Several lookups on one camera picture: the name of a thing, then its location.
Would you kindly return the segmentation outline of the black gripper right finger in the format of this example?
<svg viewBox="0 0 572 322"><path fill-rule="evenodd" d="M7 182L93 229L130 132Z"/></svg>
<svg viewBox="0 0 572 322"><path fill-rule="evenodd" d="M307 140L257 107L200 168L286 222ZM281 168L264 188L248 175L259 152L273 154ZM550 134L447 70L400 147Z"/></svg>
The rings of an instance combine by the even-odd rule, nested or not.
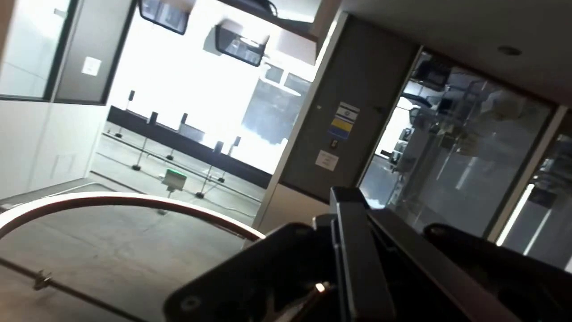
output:
<svg viewBox="0 0 572 322"><path fill-rule="evenodd" d="M470 322L518 322L515 313L399 216L382 211L368 211L366 216Z"/></svg>

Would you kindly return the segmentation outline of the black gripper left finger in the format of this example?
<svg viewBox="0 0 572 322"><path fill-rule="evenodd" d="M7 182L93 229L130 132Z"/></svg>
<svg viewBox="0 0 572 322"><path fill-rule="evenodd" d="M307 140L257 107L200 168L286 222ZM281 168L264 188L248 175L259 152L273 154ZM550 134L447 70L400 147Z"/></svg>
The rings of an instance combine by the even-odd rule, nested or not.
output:
<svg viewBox="0 0 572 322"><path fill-rule="evenodd" d="M361 193L354 188L332 188L331 209L341 320L393 322L397 310Z"/></svg>

